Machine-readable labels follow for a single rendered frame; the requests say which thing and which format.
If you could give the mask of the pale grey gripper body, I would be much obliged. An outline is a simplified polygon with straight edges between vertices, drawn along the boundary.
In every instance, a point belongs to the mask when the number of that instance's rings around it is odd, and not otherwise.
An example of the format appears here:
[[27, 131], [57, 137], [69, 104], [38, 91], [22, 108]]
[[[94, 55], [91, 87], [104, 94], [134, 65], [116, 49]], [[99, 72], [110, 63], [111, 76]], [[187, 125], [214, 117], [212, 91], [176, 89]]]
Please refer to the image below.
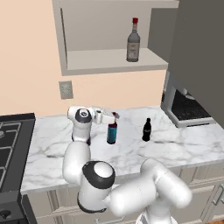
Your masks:
[[101, 115], [101, 122], [103, 124], [113, 124], [119, 118], [120, 118], [120, 116], [118, 113], [104, 109], [102, 111], [102, 115]]

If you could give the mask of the beige base cabinet run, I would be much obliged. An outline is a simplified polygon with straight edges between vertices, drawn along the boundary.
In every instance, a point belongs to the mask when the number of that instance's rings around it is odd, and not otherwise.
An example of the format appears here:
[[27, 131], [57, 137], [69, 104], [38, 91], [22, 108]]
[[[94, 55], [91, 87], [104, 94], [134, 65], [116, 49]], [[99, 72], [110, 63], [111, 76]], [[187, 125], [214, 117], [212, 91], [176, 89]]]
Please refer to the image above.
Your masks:
[[[224, 184], [224, 161], [198, 167], [171, 170], [192, 189], [191, 204], [185, 209], [171, 209], [178, 224], [200, 224], [205, 221], [224, 219], [224, 205], [212, 204], [218, 184]], [[60, 186], [43, 192], [29, 192], [28, 197], [38, 224], [95, 224], [97, 216], [114, 216], [109, 210], [104, 213], [83, 213], [78, 205], [76, 186]], [[130, 214], [116, 224], [135, 224], [140, 212]]]

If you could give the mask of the grey cabinet door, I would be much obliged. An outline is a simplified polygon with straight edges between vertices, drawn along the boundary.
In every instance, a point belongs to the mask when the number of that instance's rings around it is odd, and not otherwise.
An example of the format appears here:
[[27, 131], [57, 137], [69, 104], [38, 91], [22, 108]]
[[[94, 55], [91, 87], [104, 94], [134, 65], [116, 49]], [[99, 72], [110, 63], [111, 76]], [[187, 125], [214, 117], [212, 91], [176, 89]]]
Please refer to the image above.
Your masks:
[[224, 129], [224, 0], [179, 0], [168, 70]]

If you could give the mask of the teal drink can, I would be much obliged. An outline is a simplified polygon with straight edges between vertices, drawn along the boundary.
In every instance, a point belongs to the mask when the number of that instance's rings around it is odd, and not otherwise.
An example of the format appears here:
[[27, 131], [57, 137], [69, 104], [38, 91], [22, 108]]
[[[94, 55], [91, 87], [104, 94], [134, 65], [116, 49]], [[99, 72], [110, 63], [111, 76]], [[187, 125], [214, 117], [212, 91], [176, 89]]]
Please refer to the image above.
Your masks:
[[117, 123], [112, 123], [108, 126], [107, 143], [114, 144], [116, 142]]

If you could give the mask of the dark cola bottle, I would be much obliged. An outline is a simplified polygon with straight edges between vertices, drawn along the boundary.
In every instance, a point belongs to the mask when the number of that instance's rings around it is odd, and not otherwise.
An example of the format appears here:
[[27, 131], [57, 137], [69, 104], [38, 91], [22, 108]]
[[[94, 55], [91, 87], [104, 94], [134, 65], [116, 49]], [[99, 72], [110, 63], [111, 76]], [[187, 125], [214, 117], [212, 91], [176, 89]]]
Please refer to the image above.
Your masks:
[[143, 137], [142, 139], [145, 142], [148, 142], [151, 139], [151, 119], [147, 118], [146, 123], [143, 126]]

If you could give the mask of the grey red-capped liquor bottle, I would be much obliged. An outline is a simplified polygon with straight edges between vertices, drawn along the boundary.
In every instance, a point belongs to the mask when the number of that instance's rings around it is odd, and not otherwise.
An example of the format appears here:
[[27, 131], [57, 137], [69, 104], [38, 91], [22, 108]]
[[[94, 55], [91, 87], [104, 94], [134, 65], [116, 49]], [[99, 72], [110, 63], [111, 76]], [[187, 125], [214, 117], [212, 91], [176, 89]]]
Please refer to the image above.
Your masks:
[[128, 62], [138, 62], [139, 51], [140, 51], [140, 36], [137, 33], [138, 18], [134, 17], [132, 19], [132, 32], [128, 36], [127, 41], [127, 56], [126, 60]]

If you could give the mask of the white coffee machine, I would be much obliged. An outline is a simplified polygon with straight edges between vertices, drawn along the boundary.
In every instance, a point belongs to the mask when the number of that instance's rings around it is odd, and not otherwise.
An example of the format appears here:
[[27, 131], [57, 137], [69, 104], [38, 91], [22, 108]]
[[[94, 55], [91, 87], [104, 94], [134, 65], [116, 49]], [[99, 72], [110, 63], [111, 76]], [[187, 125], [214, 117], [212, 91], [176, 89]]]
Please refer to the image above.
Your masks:
[[160, 107], [177, 128], [215, 123], [191, 94], [174, 80], [169, 71], [166, 71]]

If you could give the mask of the black stove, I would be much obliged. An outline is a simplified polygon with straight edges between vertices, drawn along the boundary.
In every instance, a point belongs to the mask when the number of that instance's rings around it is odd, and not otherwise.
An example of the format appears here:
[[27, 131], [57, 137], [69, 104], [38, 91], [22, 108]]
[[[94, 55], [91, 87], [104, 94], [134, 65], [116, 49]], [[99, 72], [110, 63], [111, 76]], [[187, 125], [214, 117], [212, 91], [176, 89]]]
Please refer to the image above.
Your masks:
[[38, 224], [28, 196], [21, 193], [35, 115], [0, 115], [0, 224]]

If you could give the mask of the grey wall outlet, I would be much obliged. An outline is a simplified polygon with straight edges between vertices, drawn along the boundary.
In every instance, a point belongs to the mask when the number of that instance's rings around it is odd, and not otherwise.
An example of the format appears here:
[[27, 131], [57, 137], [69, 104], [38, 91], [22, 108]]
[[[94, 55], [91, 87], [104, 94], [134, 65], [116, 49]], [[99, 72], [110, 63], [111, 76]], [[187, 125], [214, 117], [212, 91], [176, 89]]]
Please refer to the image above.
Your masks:
[[62, 100], [73, 99], [73, 85], [70, 80], [59, 82], [60, 97]]

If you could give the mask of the open grey wall cabinet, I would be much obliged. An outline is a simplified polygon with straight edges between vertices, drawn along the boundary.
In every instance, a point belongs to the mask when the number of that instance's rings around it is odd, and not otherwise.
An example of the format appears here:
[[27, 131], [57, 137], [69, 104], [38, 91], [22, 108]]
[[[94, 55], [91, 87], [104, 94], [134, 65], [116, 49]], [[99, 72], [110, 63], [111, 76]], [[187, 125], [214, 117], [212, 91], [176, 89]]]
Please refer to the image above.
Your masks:
[[[165, 70], [150, 49], [151, 11], [177, 9], [178, 0], [52, 0], [61, 73], [107, 74]], [[140, 57], [126, 60], [132, 19], [138, 19]]]

